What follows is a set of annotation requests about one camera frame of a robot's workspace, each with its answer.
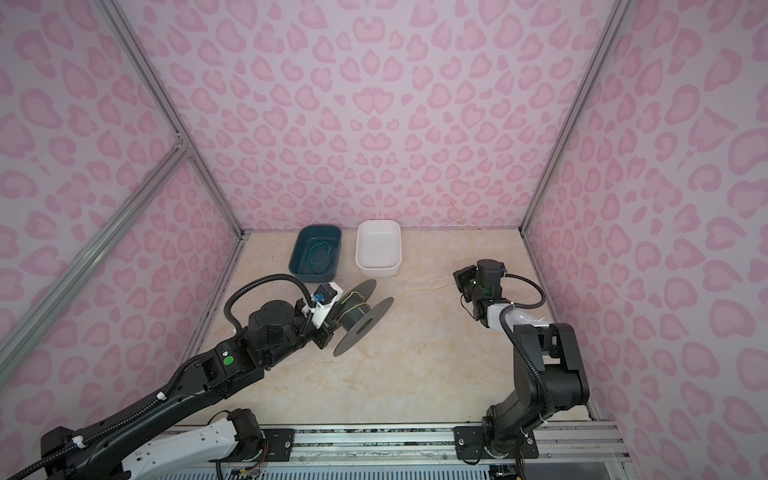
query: cable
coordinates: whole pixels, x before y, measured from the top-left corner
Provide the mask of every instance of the cable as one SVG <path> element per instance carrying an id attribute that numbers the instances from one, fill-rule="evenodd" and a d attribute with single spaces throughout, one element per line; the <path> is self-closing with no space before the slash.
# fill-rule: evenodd
<path id="1" fill-rule="evenodd" d="M 189 365 L 192 365 L 193 363 L 195 363 L 202 355 L 203 354 L 193 356 L 193 357 L 189 358 L 186 362 L 182 363 L 179 366 L 179 368 L 176 369 L 174 374 L 172 376 L 170 376 L 170 380 L 168 380 L 168 383 L 166 383 L 163 386 L 163 388 L 160 390 L 159 393 L 162 393 L 163 396 L 165 396 L 167 398 L 168 395 L 170 394 L 170 391 L 176 386 L 176 382 L 179 381 L 179 378 L 184 373 L 184 370 L 187 369 L 187 367 Z M 157 405 L 159 405 L 163 401 L 164 400 L 160 400 L 159 398 L 155 398 L 154 400 L 149 402 L 147 405 L 145 405 L 141 409 L 137 410 L 136 412 L 134 412 L 131 415 L 129 415 L 129 416 L 125 417 L 124 419 L 122 419 L 120 422 L 113 423 L 112 425 L 110 425 L 110 426 L 108 426 L 106 428 L 103 428 L 101 430 L 98 430 L 98 431 L 96 431 L 96 433 L 85 437 L 84 439 L 81 440 L 81 443 L 83 443 L 85 445 L 90 445 L 94 441 L 99 440 L 101 437 L 109 435 L 112 432 L 115 432 L 115 431 L 123 428 L 124 426 L 126 426 L 127 424 L 133 422 L 134 420 L 143 417 L 144 415 L 146 415 L 148 412 L 153 410 Z M 36 471 L 38 471 L 40 468 L 44 468 L 44 467 L 50 465 L 51 463 L 56 462 L 61 457 L 64 457 L 68 453 L 73 452 L 74 450 L 77 450 L 79 448 L 80 447 L 78 447 L 77 444 L 72 442 L 72 444 L 69 445 L 68 447 L 63 448 L 63 449 L 59 450 L 56 453 L 52 453 L 50 455 L 47 455 L 44 458 L 41 458 L 40 460 L 36 461 L 32 465 L 28 466 L 27 468 L 22 469 L 20 472 L 14 474 L 10 478 L 8 478 L 8 480 L 21 480 L 22 478 L 26 478 L 26 477 L 30 476 L 31 474 L 35 473 Z"/>
<path id="2" fill-rule="evenodd" d="M 219 415 L 220 413 L 224 413 L 224 412 L 232 413 L 229 410 L 222 410 L 221 412 L 216 412 L 214 413 L 214 416 L 210 417 L 210 420 L 208 420 L 208 423 L 206 423 L 206 425 L 210 425 L 210 423 L 216 418 L 216 415 Z"/>
<path id="3" fill-rule="evenodd" d="M 420 288 L 420 289 L 417 289 L 417 290 L 410 290 L 408 292 L 398 293 L 393 298 L 397 298 L 397 297 L 399 297 L 401 295 L 407 295 L 408 293 L 414 293 L 414 292 L 436 292 L 438 290 L 442 290 L 442 289 L 446 288 L 447 286 L 451 286 L 451 285 L 454 285 L 454 283 L 449 283 L 448 285 L 439 286 L 437 288 Z"/>
<path id="4" fill-rule="evenodd" d="M 533 364 L 533 360 L 531 360 L 531 357 L 528 355 L 528 352 L 525 351 L 525 348 L 523 348 L 523 345 L 520 343 L 520 340 L 518 339 L 518 337 L 515 336 L 514 333 L 512 333 L 512 329 L 509 328 L 509 324 L 507 323 L 507 313 L 513 310 L 514 308 L 515 308 L 514 303 L 507 305 L 502 310 L 502 312 L 498 315 L 498 320 L 499 320 L 499 323 L 502 325 L 502 329 L 504 329 L 504 333 L 507 334 L 507 337 L 509 338 L 509 340 L 512 342 L 512 345 L 520 354 L 520 357 L 525 362 L 525 365 L 528 367 L 528 370 L 531 371 L 531 376 L 533 376 L 534 381 L 536 381 L 536 385 L 541 391 L 541 395 L 544 397 L 544 401 L 547 404 L 547 412 L 545 413 L 545 415 L 548 414 L 547 418 L 549 418 L 554 414 L 554 402 L 552 401 L 552 395 L 549 393 L 549 388 L 547 387 L 547 384 L 544 383 L 544 379 L 541 377 L 541 373 L 539 373 L 539 371 L 536 369 L 536 366 Z M 530 427 L 528 431 L 530 432 L 531 430 L 536 428 L 538 425 L 535 424 L 535 426 Z"/>
<path id="5" fill-rule="evenodd" d="M 315 256 L 315 253 L 325 249 L 326 256 L 321 261 L 316 262 L 313 260 L 313 257 Z M 322 270 L 317 270 L 320 268 L 321 265 L 323 265 L 325 262 L 328 262 L 328 265 L 326 265 Z M 321 273 L 325 273 L 328 271 L 328 269 L 333 265 L 333 245 L 329 241 L 321 240 L 319 242 L 315 242 L 306 252 L 304 255 L 304 263 L 312 270 L 312 273 L 315 273 L 316 275 L 320 275 Z"/>
<path id="6" fill-rule="evenodd" d="M 285 281 L 294 283 L 296 286 L 298 286 L 299 289 L 301 290 L 301 293 L 304 295 L 304 300 L 306 301 L 306 305 L 309 308 L 314 308 L 315 300 L 312 299 L 312 296 L 310 295 L 310 291 L 306 288 L 306 285 L 304 285 L 304 282 L 297 279 L 293 275 L 288 275 L 287 273 L 275 273 L 273 275 L 262 276 L 261 278 L 242 286 L 238 291 L 233 293 L 232 296 L 227 300 L 227 303 L 224 304 L 224 316 L 235 327 L 235 329 L 241 330 L 243 328 L 243 326 L 240 325 L 240 322 L 234 317 L 234 315 L 232 315 L 232 306 L 235 304 L 235 302 L 238 301 L 240 297 L 250 292 L 257 286 L 261 286 L 269 282 L 275 282 L 277 280 L 285 280 Z"/>
<path id="7" fill-rule="evenodd" d="M 482 452 L 485 449 L 486 444 L 486 438 L 485 438 L 485 432 L 482 433 L 481 439 L 480 439 L 480 453 L 478 454 L 478 459 L 473 460 L 472 462 L 468 462 L 465 458 L 462 458 L 462 461 L 467 465 L 477 465 L 482 460 Z"/>
<path id="8" fill-rule="evenodd" d="M 518 441 L 515 443 L 515 475 L 518 476 L 518 480 L 526 480 L 525 478 L 525 457 L 522 452 L 523 437 L 519 436 Z"/>
<path id="9" fill-rule="evenodd" d="M 221 460 L 214 460 L 214 463 L 216 464 L 216 480 L 224 480 L 224 475 L 221 473 Z"/>
<path id="10" fill-rule="evenodd" d="M 534 282 L 533 280 L 527 279 L 524 276 L 514 275 L 513 273 L 507 273 L 507 274 L 505 274 L 505 277 L 507 277 L 507 278 L 516 278 L 518 280 L 522 280 L 522 281 L 526 282 L 527 284 L 532 285 L 538 291 L 538 294 L 541 295 L 541 299 L 538 302 L 536 302 L 536 303 L 532 303 L 530 305 L 527 304 L 527 303 L 515 303 L 516 307 L 522 308 L 524 310 L 529 310 L 529 309 L 532 309 L 532 308 L 538 308 L 538 307 L 544 305 L 544 302 L 547 301 L 547 297 L 544 294 L 544 290 L 539 285 L 537 285 L 536 282 Z"/>
<path id="11" fill-rule="evenodd" d="M 474 319 L 475 319 L 475 316 L 474 316 L 474 315 L 472 315 L 472 312 L 470 312 L 469 310 L 467 310 L 467 307 L 464 305 L 464 296 L 463 296 L 463 295 L 462 295 L 462 296 L 460 296 L 460 297 L 458 298 L 458 302 L 459 302 L 459 303 L 461 303 L 461 305 L 462 305 L 462 308 L 464 309 L 464 311 L 466 311 L 466 312 L 467 312 L 467 315 L 469 315 L 470 317 L 472 317 L 472 319 L 474 320 Z"/>
<path id="12" fill-rule="evenodd" d="M 462 215 L 462 212 L 456 208 L 456 204 L 453 203 L 453 200 L 451 200 L 451 205 L 453 205 L 453 210 L 456 210 L 456 213 L 458 214 L 458 218 L 462 221 L 462 228 L 464 229 L 464 233 L 467 234 L 467 238 L 469 238 L 469 262 L 474 263 L 475 259 L 475 245 L 472 243 L 472 235 L 469 233 L 469 230 L 467 230 L 467 226 L 464 225 L 464 216 Z"/>

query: beige tile floor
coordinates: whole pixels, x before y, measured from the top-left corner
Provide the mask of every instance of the beige tile floor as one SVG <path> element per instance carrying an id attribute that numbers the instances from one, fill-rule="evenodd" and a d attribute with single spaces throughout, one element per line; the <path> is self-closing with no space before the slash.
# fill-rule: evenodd
<path id="1" fill-rule="evenodd" d="M 253 233 L 227 287 L 224 299 L 245 283 L 270 273 L 288 273 L 297 232 Z M 402 265 L 397 275 L 378 279 L 370 303 L 415 289 L 450 284 L 452 273 L 481 258 L 504 262 L 529 278 L 534 270 L 517 230 L 471 230 L 475 256 L 470 258 L 466 232 L 404 230 Z M 366 278 L 355 265 L 356 231 L 344 230 L 336 281 L 344 290 Z M 313 292 L 316 285 L 309 285 Z M 532 303 L 538 294 L 522 282 L 503 281 L 506 298 Z M 260 286 L 242 297 L 233 313 L 243 325 L 248 315 L 269 300 L 290 303 L 300 298 L 288 282 Z M 550 318 L 549 308 L 531 311 Z M 232 334 L 219 312 L 203 351 Z M 277 365 L 258 383 L 230 399 L 202 410 L 184 423 L 205 423 L 221 409 L 250 408 L 262 424 L 477 422 L 491 405 L 514 389 L 512 345 L 474 321 L 459 305 L 451 285 L 395 299 L 386 316 L 347 353 L 334 358 L 343 337 L 319 350 L 313 343 Z M 585 407 L 560 412 L 554 419 L 588 420 Z"/>

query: aluminum frame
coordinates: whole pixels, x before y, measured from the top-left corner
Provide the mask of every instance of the aluminum frame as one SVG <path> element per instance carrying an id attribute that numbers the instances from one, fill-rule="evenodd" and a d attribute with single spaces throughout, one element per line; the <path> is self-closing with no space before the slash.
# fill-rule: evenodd
<path id="1" fill-rule="evenodd" d="M 547 159 L 544 173 L 536 184 L 531 203 L 525 211 L 520 226 L 521 232 L 528 232 L 528 229 L 533 223 L 538 208 L 541 206 L 544 194 L 549 188 L 549 184 L 552 182 L 554 170 L 560 164 L 568 143 L 570 143 L 573 133 L 576 131 L 581 115 L 587 109 L 592 92 L 594 92 L 594 89 L 600 81 L 600 77 L 605 71 L 608 63 L 607 61 L 611 54 L 613 54 L 616 44 L 619 41 L 619 37 L 621 36 L 621 32 L 624 30 L 624 27 L 631 17 L 631 12 L 633 11 L 635 3 L 636 0 L 616 0 L 611 9 L 611 13 L 608 15 L 603 32 L 598 39 L 598 46 L 592 53 L 587 65 L 587 70 L 584 73 L 584 78 L 579 84 L 575 99 L 573 103 L 571 103 L 571 108 L 565 116 L 563 127 L 560 129 L 554 147 L 552 148 L 552 152 Z"/>
<path id="2" fill-rule="evenodd" d="M 18 327 L 0 348 L 0 388 L 12 377 L 27 355 L 40 343 L 61 311 L 90 280 L 96 269 L 134 226 L 136 219 L 176 172 L 185 158 L 190 158 L 187 144 L 180 141 L 143 184 L 115 212 L 53 282 L 45 296 L 18 322 Z"/>
<path id="3" fill-rule="evenodd" d="M 190 132 L 187 130 L 186 126 L 184 126 L 184 122 L 181 120 L 181 116 L 178 114 L 171 101 L 170 95 L 163 87 L 160 75 L 157 74 L 154 67 L 147 59 L 144 48 L 141 46 L 141 43 L 136 36 L 136 32 L 125 16 L 125 12 L 123 12 L 118 0 L 93 1 L 97 8 L 101 10 L 104 19 L 106 19 L 115 34 L 115 38 L 120 43 L 123 51 L 133 64 L 134 69 L 144 82 L 144 86 L 147 87 L 149 95 L 154 99 L 164 120 L 168 123 L 171 130 L 175 132 L 176 137 L 180 141 L 185 141 L 190 145 L 192 151 L 192 166 L 203 181 L 203 185 L 208 190 L 208 193 L 214 199 L 217 208 L 224 218 L 227 219 L 227 223 L 232 231 L 238 238 L 241 238 L 243 236 L 243 226 L 240 224 L 237 215 L 235 215 L 234 210 L 232 210 L 232 206 L 227 201 L 221 187 L 216 182 L 213 174 L 203 160 Z"/>
<path id="4" fill-rule="evenodd" d="M 195 331 L 192 333 L 190 342 L 187 344 L 187 348 L 184 350 L 184 354 L 181 356 L 182 362 L 186 359 L 189 359 L 193 355 L 196 355 L 198 350 L 200 350 L 200 347 L 203 345 L 206 337 L 208 336 L 210 328 L 214 324 L 214 321 L 216 321 L 216 315 L 219 312 L 221 300 L 227 291 L 230 280 L 232 280 L 232 275 L 237 268 L 237 264 L 240 262 L 240 258 L 243 256 L 243 249 L 245 248 L 247 241 L 247 237 L 235 239 L 234 245 L 232 246 L 232 251 L 227 258 L 227 264 L 224 267 L 224 270 L 221 272 L 221 275 L 219 275 L 219 279 L 216 281 L 214 289 L 212 290 L 213 293 L 211 294 L 205 308 L 203 309 L 203 314 L 200 318 L 200 321 L 197 323 L 197 328 L 195 328 Z"/>
<path id="5" fill-rule="evenodd" d="M 456 457 L 452 429 L 479 423 L 385 423 L 340 425 L 262 425 L 294 429 L 293 450 L 285 466 L 464 465 Z M 174 435 L 198 425 L 177 425 Z M 614 422 L 549 422 L 535 431 L 542 462 L 631 462 Z M 513 458 L 482 460 L 481 465 L 514 463 Z M 249 463 L 233 464 L 247 466 Z"/>

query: black corrugated cable conduit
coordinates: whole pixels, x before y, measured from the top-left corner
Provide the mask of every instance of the black corrugated cable conduit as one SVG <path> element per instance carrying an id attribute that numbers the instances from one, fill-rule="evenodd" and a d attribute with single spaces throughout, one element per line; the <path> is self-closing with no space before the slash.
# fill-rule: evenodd
<path id="1" fill-rule="evenodd" d="M 307 306 L 309 308 L 314 308 L 315 300 L 313 300 L 312 296 L 310 295 L 310 291 L 306 288 L 306 285 L 304 285 L 304 282 L 297 279 L 293 275 L 288 275 L 287 273 L 275 273 L 273 275 L 262 276 L 261 278 L 242 286 L 238 291 L 233 293 L 232 296 L 224 304 L 224 316 L 235 327 L 235 329 L 240 330 L 243 328 L 243 326 L 240 325 L 240 322 L 235 318 L 234 315 L 232 315 L 232 305 L 234 305 L 235 302 L 238 301 L 240 297 L 250 292 L 257 286 L 260 286 L 269 282 L 275 282 L 277 280 L 285 280 L 287 282 L 294 283 L 296 286 L 298 286 L 301 289 L 301 293 L 304 295 L 304 300 L 306 301 Z M 312 313 L 309 314 L 309 318 L 307 320 L 311 320 L 311 319 L 312 319 Z M 306 320 L 305 320 L 304 325 L 302 325 L 302 330 L 305 330 L 308 328 L 309 326 L 306 324 Z"/>

